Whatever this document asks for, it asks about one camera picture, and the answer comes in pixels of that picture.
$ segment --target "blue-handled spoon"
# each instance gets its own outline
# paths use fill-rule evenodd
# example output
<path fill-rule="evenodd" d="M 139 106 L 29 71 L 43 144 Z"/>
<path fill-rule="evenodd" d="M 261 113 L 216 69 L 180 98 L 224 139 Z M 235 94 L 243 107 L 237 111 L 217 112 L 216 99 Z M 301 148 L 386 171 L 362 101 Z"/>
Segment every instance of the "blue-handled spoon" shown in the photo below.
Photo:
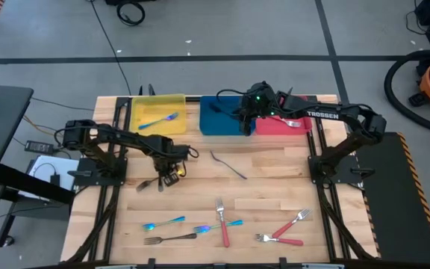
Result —
<path fill-rule="evenodd" d="M 164 117 L 163 119 L 155 120 L 155 121 L 153 121 L 151 123 L 142 124 L 141 126 L 139 126 L 139 130 L 145 129 L 145 128 L 147 128 L 147 127 L 149 127 L 151 125 L 154 125 L 155 123 L 159 123 L 159 122 L 161 122 L 163 120 L 174 120 L 177 116 L 178 116 L 178 112 L 175 112 L 174 114 L 170 114 L 169 116 Z"/>
<path fill-rule="evenodd" d="M 143 225 L 143 229 L 144 229 L 144 231 L 150 231 L 150 230 L 153 230 L 155 227 L 160 226 L 160 225 L 175 223 L 175 222 L 181 222 L 184 220 L 185 220 L 185 216 L 181 216 L 181 217 L 177 217 L 173 220 L 169 220 L 169 221 L 162 222 L 162 223 L 147 223 L 147 224 Z"/>

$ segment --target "yellow bin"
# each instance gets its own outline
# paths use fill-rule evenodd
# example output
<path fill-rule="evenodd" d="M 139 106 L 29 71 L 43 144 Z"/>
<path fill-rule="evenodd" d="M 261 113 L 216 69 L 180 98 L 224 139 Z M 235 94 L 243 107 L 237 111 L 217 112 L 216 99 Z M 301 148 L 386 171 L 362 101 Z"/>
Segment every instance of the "yellow bin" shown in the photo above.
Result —
<path fill-rule="evenodd" d="M 174 120 L 161 120 L 145 129 L 139 126 L 163 119 L 175 112 Z M 184 133 L 187 128 L 187 112 L 184 94 L 138 96 L 132 99 L 131 132 L 141 135 L 173 135 Z"/>

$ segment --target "gray floor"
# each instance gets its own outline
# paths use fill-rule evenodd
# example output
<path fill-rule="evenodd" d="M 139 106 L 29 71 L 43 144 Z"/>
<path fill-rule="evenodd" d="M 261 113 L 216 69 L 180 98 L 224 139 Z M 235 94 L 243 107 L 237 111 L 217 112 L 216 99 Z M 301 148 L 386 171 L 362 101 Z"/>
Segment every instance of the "gray floor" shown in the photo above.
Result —
<path fill-rule="evenodd" d="M 430 49 L 427 39 L 405 29 L 412 0 L 323 0 L 338 55 L 404 55 Z M 95 2 L 118 56 L 327 55 L 313 0 L 160 0 L 143 3 L 146 21 L 129 28 L 115 8 Z M 112 52 L 93 13 L 83 0 L 7 0 L 0 15 L 0 58 L 110 57 Z M 382 85 L 391 62 L 341 62 L 349 100 L 383 114 L 387 129 L 403 132 L 430 204 L 430 131 L 406 120 L 387 103 Z M 336 93 L 328 61 L 211 61 L 123 63 L 132 91 L 152 83 L 157 93 L 213 94 L 231 87 L 245 90 L 267 80 L 276 90 Z M 414 66 L 403 68 L 394 87 L 401 99 L 416 90 Z M 34 96 L 91 108 L 97 96 L 127 94 L 116 64 L 0 64 L 0 84 L 31 87 Z M 430 117 L 430 108 L 421 114 Z M 73 111 L 32 102 L 27 115 L 36 123 L 60 128 L 70 119 L 89 118 Z M 21 123 L 19 140 L 52 142 Z M 25 170 L 36 155 L 11 143 L 3 162 Z M 8 205 L 0 205 L 0 214 Z M 0 249 L 0 268 L 54 264 L 60 257 L 66 222 L 17 218 L 11 230 L 16 244 Z"/>

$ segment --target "butcher block tabletop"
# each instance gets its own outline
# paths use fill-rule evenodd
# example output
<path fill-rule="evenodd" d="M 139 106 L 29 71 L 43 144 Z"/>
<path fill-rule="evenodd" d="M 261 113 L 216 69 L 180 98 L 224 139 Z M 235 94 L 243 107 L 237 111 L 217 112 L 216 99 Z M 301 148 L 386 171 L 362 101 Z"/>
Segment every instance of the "butcher block tabletop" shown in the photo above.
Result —
<path fill-rule="evenodd" d="M 97 123 L 112 123 L 116 98 L 100 96 L 97 99 L 93 115 Z M 335 95 L 317 98 L 321 102 L 337 102 Z M 188 102 L 186 107 L 187 131 L 168 136 L 175 144 L 191 145 L 200 156 L 189 156 L 187 176 L 175 185 L 159 192 L 154 182 L 137 193 L 136 187 L 155 178 L 157 173 L 149 157 L 139 150 L 128 150 L 127 179 L 120 190 L 110 263 L 147 264 L 149 258 L 155 258 L 157 264 L 277 263 L 279 257 L 286 257 L 288 262 L 328 262 L 317 189 L 308 170 L 306 135 L 204 136 L 199 131 L 199 103 Z M 346 138 L 342 122 L 323 120 L 322 123 L 329 146 Z M 319 154 L 316 130 L 314 136 Z M 248 179 L 241 179 L 224 164 L 213 160 L 211 150 Z M 61 260 L 72 256 L 93 228 L 99 190 L 100 187 L 88 187 L 75 198 Z M 377 256 L 362 193 L 349 185 L 337 185 L 337 193 L 347 228 L 368 253 Z M 229 248 L 223 246 L 221 229 L 198 234 L 197 239 L 143 244 L 144 238 L 186 235 L 195 226 L 217 225 L 217 197 L 222 198 L 227 221 L 243 220 L 242 226 L 228 227 Z M 271 235 L 304 208 L 313 211 L 282 235 L 282 238 L 303 240 L 304 246 L 255 240 L 255 234 Z M 148 232 L 143 230 L 144 223 L 164 222 L 180 216 L 185 216 L 184 222 L 159 226 Z M 337 255 L 341 257 L 339 236 L 335 228 L 333 231 Z M 104 241 L 105 230 L 102 230 L 98 258 L 102 257 Z"/>

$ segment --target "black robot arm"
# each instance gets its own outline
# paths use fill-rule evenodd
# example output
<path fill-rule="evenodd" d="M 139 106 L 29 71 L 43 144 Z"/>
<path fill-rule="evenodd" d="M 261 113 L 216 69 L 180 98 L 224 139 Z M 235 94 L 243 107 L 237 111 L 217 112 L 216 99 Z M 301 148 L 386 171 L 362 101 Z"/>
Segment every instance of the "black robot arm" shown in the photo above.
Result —
<path fill-rule="evenodd" d="M 333 176 L 341 159 L 364 145 L 381 142 L 386 120 L 367 105 L 341 105 L 309 102 L 300 96 L 277 92 L 266 83 L 254 84 L 243 94 L 241 106 L 235 111 L 240 130 L 250 134 L 250 123 L 256 117 L 280 116 L 285 119 L 315 117 L 344 121 L 350 128 L 348 138 L 337 146 L 328 146 L 317 157 L 317 169 L 324 176 Z"/>
<path fill-rule="evenodd" d="M 97 134 L 90 134 L 96 129 Z M 63 129 L 62 146 L 69 150 L 78 150 L 98 165 L 99 172 L 106 177 L 117 177 L 121 173 L 118 165 L 120 162 L 112 152 L 105 152 L 100 147 L 101 143 L 113 143 L 142 151 L 154 161 L 155 170 L 159 175 L 159 191 L 163 190 L 161 183 L 167 187 L 178 182 L 178 164 L 187 160 L 190 150 L 196 152 L 188 145 L 174 145 L 173 140 L 162 135 L 143 136 L 137 133 L 127 132 L 108 124 L 97 124 L 92 120 L 70 120 Z"/>

